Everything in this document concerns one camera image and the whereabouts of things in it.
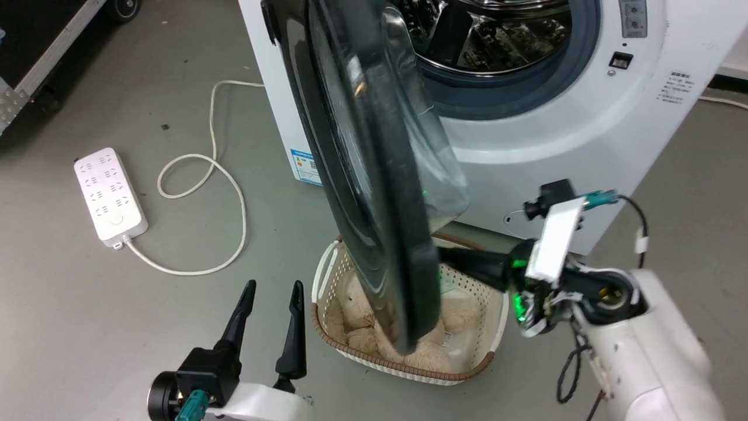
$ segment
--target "white power strip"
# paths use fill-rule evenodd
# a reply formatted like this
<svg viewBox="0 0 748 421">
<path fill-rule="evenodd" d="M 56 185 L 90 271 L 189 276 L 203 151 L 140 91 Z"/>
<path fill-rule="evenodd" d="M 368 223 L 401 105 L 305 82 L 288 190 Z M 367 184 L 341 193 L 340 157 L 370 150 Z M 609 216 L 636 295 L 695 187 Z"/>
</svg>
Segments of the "white power strip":
<svg viewBox="0 0 748 421">
<path fill-rule="evenodd" d="M 124 236 L 143 234 L 148 221 L 132 189 L 120 157 L 104 148 L 74 164 L 83 199 L 99 239 L 119 250 Z"/>
<path fill-rule="evenodd" d="M 132 239 L 137 235 L 143 234 L 148 229 L 148 222 L 145 220 L 145 215 L 143 215 L 140 203 L 138 203 L 138 197 L 132 189 L 127 172 L 122 167 L 122 161 L 112 148 L 105 148 L 88 155 L 76 161 L 75 164 L 76 176 L 81 185 L 81 191 L 88 206 L 88 211 L 91 213 L 93 226 L 96 228 L 99 239 L 104 244 L 117 250 L 123 246 L 127 246 L 136 256 L 154 269 L 178 276 L 200 276 L 218 272 L 242 254 L 244 243 L 247 239 L 247 207 L 244 201 L 244 194 L 236 180 L 231 177 L 231 174 L 221 164 L 216 162 L 218 152 L 216 151 L 215 144 L 215 130 L 213 130 L 213 109 L 215 108 L 215 93 L 222 85 L 241 85 L 252 88 L 263 87 L 261 83 L 240 82 L 236 80 L 222 80 L 216 83 L 210 93 L 209 128 L 210 140 L 213 146 L 212 157 L 201 154 L 186 154 L 174 158 L 161 170 L 159 179 L 156 181 L 156 188 L 158 188 L 159 194 L 167 199 L 181 199 L 199 189 L 213 173 L 213 169 L 222 172 L 236 190 L 236 194 L 239 197 L 239 206 L 242 210 L 242 239 L 239 241 L 236 251 L 225 262 L 205 270 L 169 269 L 155 263 L 144 255 L 132 243 Z M 203 176 L 203 179 L 198 181 L 191 189 L 175 195 L 166 193 L 162 186 L 164 174 L 175 163 L 187 159 L 207 161 L 210 163 L 210 167 Z"/>
</svg>

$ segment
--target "washing machine door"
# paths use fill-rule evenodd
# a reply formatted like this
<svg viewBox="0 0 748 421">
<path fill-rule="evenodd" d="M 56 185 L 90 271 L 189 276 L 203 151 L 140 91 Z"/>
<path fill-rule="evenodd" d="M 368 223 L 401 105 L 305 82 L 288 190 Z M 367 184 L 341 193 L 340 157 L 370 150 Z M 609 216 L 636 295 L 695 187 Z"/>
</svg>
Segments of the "washing machine door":
<svg viewBox="0 0 748 421">
<path fill-rule="evenodd" d="M 380 1 L 311 0 L 307 13 L 333 132 L 310 139 L 316 167 L 380 325 L 410 353 L 439 317 L 431 233 L 467 208 L 467 182 L 399 11 Z"/>
</svg>

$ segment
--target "button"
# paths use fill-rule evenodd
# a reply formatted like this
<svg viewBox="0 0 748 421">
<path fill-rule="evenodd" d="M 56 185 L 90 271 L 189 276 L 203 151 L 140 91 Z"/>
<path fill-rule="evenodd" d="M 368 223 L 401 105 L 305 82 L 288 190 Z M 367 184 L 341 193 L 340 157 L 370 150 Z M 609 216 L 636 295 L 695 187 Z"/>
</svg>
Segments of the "button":
<svg viewBox="0 0 748 421">
<path fill-rule="evenodd" d="M 626 26 L 632 29 L 639 29 L 641 24 L 638 19 L 626 19 Z"/>
</svg>

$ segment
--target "teal connector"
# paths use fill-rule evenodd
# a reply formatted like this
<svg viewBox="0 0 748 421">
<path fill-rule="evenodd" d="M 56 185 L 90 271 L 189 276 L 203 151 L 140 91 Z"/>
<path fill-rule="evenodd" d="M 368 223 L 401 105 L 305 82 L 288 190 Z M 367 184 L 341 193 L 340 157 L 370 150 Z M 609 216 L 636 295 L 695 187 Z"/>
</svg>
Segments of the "teal connector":
<svg viewBox="0 0 748 421">
<path fill-rule="evenodd" d="M 608 190 L 606 192 L 598 190 L 596 192 L 587 193 L 585 197 L 587 199 L 587 203 L 584 205 L 585 211 L 589 211 L 597 206 L 618 203 L 618 192 L 615 190 Z"/>
<path fill-rule="evenodd" d="M 203 390 L 195 390 L 182 405 L 182 410 L 177 414 L 174 421 L 200 421 L 205 418 L 210 400 L 208 394 Z"/>
</svg>

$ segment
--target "door hinge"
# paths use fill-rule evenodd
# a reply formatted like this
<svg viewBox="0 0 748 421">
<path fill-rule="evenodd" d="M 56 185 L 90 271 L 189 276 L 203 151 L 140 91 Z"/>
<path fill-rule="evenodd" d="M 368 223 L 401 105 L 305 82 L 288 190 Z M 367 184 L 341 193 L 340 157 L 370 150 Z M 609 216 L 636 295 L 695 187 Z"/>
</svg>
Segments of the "door hinge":
<svg viewBox="0 0 748 421">
<path fill-rule="evenodd" d="M 263 9 L 263 19 L 265 20 L 265 27 L 268 30 L 270 42 L 275 45 L 276 40 L 281 40 L 281 30 L 278 27 L 278 18 L 275 16 L 275 6 L 273 6 L 270 0 L 262 0 L 260 7 Z"/>
</svg>

